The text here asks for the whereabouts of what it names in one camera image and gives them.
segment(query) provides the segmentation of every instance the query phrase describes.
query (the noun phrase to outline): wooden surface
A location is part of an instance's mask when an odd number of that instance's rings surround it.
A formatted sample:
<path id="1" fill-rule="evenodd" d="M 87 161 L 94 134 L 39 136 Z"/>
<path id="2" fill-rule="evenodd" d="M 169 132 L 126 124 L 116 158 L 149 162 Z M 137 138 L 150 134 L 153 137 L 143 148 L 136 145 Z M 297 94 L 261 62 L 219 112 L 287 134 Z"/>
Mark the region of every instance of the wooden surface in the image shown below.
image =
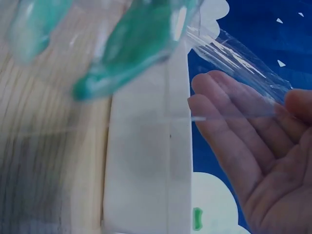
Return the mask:
<path id="1" fill-rule="evenodd" d="M 1 44 L 1 234 L 99 233 L 111 102 L 77 105 L 66 92 L 88 66 L 101 17 L 74 7 L 29 67 Z"/>

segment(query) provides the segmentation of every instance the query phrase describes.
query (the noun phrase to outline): white cloud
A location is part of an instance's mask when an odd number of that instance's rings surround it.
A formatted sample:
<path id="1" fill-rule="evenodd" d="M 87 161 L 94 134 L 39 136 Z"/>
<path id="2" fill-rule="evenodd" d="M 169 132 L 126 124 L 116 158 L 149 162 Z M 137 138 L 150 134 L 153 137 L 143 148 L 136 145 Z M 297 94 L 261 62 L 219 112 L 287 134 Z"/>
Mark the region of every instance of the white cloud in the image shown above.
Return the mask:
<path id="1" fill-rule="evenodd" d="M 200 20 L 202 30 L 208 29 L 209 36 L 216 39 L 220 34 L 220 27 L 216 20 L 225 17 L 229 10 L 230 6 L 226 0 L 205 0 L 200 7 L 200 19 L 197 19 L 199 17 L 197 15 L 194 20 Z"/>
<path id="2" fill-rule="evenodd" d="M 214 175 L 193 173 L 192 207 L 202 210 L 202 228 L 193 234 L 250 234 L 238 225 L 238 208 L 231 191 Z"/>

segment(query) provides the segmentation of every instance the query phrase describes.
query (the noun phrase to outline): blue background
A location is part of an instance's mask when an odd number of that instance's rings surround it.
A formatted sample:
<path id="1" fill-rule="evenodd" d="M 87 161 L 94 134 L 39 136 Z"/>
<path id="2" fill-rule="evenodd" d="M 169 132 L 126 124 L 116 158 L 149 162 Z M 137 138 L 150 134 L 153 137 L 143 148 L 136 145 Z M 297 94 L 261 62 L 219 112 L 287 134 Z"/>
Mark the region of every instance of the blue background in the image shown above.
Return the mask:
<path id="1" fill-rule="evenodd" d="M 230 11 L 227 16 L 218 20 L 220 28 L 248 47 L 294 88 L 312 89 L 312 0 L 227 2 Z M 189 53 L 188 60 L 190 80 L 199 73 L 214 69 L 193 50 Z M 277 60 L 286 66 L 280 67 Z M 233 193 L 211 148 L 201 137 L 194 123 L 192 132 L 194 171 L 217 176 Z M 248 229 L 240 208 L 239 225 Z"/>

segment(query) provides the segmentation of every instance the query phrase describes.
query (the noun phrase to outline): green mark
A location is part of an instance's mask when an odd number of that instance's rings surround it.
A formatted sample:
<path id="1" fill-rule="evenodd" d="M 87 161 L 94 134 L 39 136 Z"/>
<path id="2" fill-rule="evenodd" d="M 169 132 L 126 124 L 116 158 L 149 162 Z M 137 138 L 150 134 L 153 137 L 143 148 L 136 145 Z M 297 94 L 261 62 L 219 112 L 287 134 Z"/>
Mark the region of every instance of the green mark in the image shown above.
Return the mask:
<path id="1" fill-rule="evenodd" d="M 194 231 L 200 231 L 203 228 L 203 224 L 201 222 L 201 216 L 203 214 L 203 211 L 196 207 L 193 208 L 193 230 Z"/>

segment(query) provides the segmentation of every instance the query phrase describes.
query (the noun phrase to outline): clear plastic wrap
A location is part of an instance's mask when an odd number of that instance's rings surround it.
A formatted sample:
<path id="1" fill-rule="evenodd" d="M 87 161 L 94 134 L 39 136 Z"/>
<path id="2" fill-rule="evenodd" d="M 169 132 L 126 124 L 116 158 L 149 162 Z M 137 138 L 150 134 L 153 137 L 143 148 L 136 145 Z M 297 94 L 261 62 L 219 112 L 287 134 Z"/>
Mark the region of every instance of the clear plastic wrap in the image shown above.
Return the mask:
<path id="1" fill-rule="evenodd" d="M 228 75 L 213 73 L 215 79 L 211 85 L 215 84 L 215 89 L 206 87 L 203 91 L 211 92 L 210 100 L 216 105 L 223 105 L 228 100 L 226 106 L 220 106 L 222 110 L 216 116 L 213 113 L 193 113 L 194 119 L 219 118 L 219 114 L 224 118 L 276 114 L 276 105 L 283 104 L 285 94 L 292 89 L 287 80 L 280 78 L 248 48 L 223 30 L 217 36 L 202 26 L 194 27 L 193 22 L 188 26 L 186 38 L 202 59 Z M 214 97 L 214 91 L 219 92 L 219 97 Z M 239 111 L 231 108 L 231 105 L 236 106 Z"/>

